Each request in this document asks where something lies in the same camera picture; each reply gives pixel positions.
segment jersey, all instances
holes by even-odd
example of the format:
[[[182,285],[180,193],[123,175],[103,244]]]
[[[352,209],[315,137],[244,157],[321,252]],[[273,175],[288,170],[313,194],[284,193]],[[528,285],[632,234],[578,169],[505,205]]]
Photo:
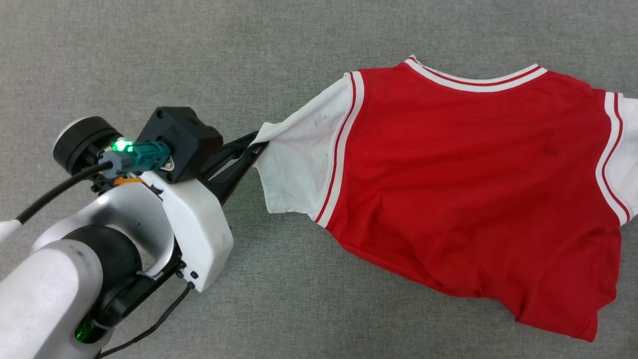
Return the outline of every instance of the jersey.
[[[426,67],[346,73],[256,164],[271,213],[516,320],[593,341],[638,206],[638,100],[533,65],[493,80]]]

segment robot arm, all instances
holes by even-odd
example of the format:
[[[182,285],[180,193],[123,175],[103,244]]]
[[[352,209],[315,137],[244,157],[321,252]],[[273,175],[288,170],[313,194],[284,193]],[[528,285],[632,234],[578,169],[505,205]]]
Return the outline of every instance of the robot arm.
[[[54,158],[71,175],[106,158],[117,163],[90,177],[99,197],[45,231],[0,283],[0,317],[8,318],[0,358],[95,358],[171,275],[206,289],[233,245],[221,206],[267,145],[250,146],[255,135],[223,145],[187,107],[156,109],[135,142],[97,117],[68,126]],[[7,235],[21,222],[2,225]],[[153,258],[150,268],[135,244]],[[16,334],[23,328],[29,335]]]

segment gray fabric surface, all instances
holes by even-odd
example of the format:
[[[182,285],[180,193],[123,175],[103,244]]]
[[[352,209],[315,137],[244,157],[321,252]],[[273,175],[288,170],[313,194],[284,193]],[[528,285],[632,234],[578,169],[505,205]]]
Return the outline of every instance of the gray fabric surface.
[[[635,0],[0,0],[0,218],[67,177],[50,157],[97,114],[135,138],[160,105],[191,106],[226,139],[281,121],[343,72],[415,54],[462,77],[538,62],[638,97]],[[220,278],[112,358],[635,358],[638,225],[623,228],[618,299],[587,342],[514,323],[345,252],[304,215],[269,215],[256,171],[225,206],[235,248]],[[0,278],[46,228],[94,198],[78,186],[0,248]],[[117,329],[157,320],[170,280]]]

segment green light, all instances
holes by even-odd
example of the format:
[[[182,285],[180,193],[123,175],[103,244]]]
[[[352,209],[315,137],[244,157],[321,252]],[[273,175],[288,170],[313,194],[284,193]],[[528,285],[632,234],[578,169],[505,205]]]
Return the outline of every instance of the green light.
[[[113,151],[124,151],[124,149],[126,149],[127,146],[131,146],[133,144],[133,141],[129,141],[127,139],[120,139],[117,140],[115,142],[113,142],[113,144],[111,145],[111,148],[113,149]]]

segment red stripe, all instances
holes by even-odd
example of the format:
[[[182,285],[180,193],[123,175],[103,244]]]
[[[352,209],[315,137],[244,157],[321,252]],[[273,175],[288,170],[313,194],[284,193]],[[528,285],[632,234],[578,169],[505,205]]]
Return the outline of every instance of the red stripe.
[[[411,59],[412,61],[414,61],[414,62],[416,62],[417,64],[419,64],[419,63],[417,62],[417,60],[416,60],[414,57],[409,57],[409,59]],[[520,79],[520,78],[522,78],[522,77],[525,77],[525,76],[531,75],[532,73],[534,73],[534,72],[538,71],[539,69],[541,69],[540,65],[538,65],[538,66],[534,67],[533,69],[531,69],[530,71],[527,71],[526,73],[522,73],[522,74],[520,74],[520,75],[518,75],[518,76],[516,76],[516,77],[512,77],[511,79],[507,79],[507,80],[503,80],[503,81],[498,81],[498,82],[490,82],[490,83],[485,83],[485,84],[477,84],[477,83],[474,83],[474,82],[466,82],[466,81],[461,81],[461,80],[451,79],[450,77],[447,77],[447,76],[444,76],[444,75],[442,75],[442,74],[440,74],[440,73],[437,73],[437,72],[435,72],[435,71],[432,71],[432,70],[428,69],[427,67],[425,67],[425,66],[423,66],[423,65],[421,65],[421,64],[419,64],[419,65],[420,65],[421,67],[423,67],[423,69],[424,69],[424,70],[428,71],[429,73],[431,73],[431,74],[433,74],[433,75],[435,75],[435,76],[437,76],[437,77],[440,77],[441,79],[448,80],[448,81],[452,81],[452,82],[455,82],[455,83],[457,83],[457,84],[462,84],[462,85],[471,85],[471,86],[497,86],[497,85],[502,85],[502,84],[506,84],[506,83],[508,83],[508,82],[512,82],[512,81],[518,80],[518,79]]]
[[[330,179],[330,186],[328,187],[328,194],[325,196],[325,201],[323,202],[323,207],[321,208],[321,212],[315,219],[315,222],[319,222],[321,220],[321,216],[325,211],[326,206],[328,206],[328,200],[330,199],[330,193],[332,192],[332,185],[334,184],[334,177],[337,173],[337,149],[339,148],[339,140],[341,139],[341,134],[343,133],[343,128],[346,126],[346,122],[350,119],[350,115],[355,108],[355,99],[357,98],[357,88],[355,86],[355,78],[350,73],[350,81],[352,81],[352,105],[350,106],[350,111],[346,116],[346,119],[341,124],[341,128],[339,129],[339,134],[337,135],[337,142],[334,144],[334,165],[332,166],[332,178]]]
[[[618,128],[618,137],[616,138],[616,143],[614,143],[614,147],[611,148],[611,152],[609,152],[607,159],[605,159],[605,163],[602,165],[602,179],[605,182],[605,186],[607,187],[607,191],[609,192],[609,194],[611,194],[611,197],[614,199],[614,201],[616,201],[616,203],[620,205],[623,211],[625,211],[625,215],[627,216],[627,222],[629,222],[629,220],[631,219],[631,216],[629,215],[629,211],[627,210],[627,207],[625,207],[625,205],[616,197],[616,195],[614,195],[614,192],[611,192],[611,187],[609,186],[609,183],[607,182],[607,177],[605,177],[605,168],[607,168],[607,162],[609,162],[611,155],[616,150],[616,147],[618,147],[618,143],[620,143],[620,137],[623,134],[623,118],[620,116],[620,111],[618,109],[618,94],[617,93],[614,94],[614,110],[616,111],[616,117],[618,118],[618,123],[620,124],[620,127]]]

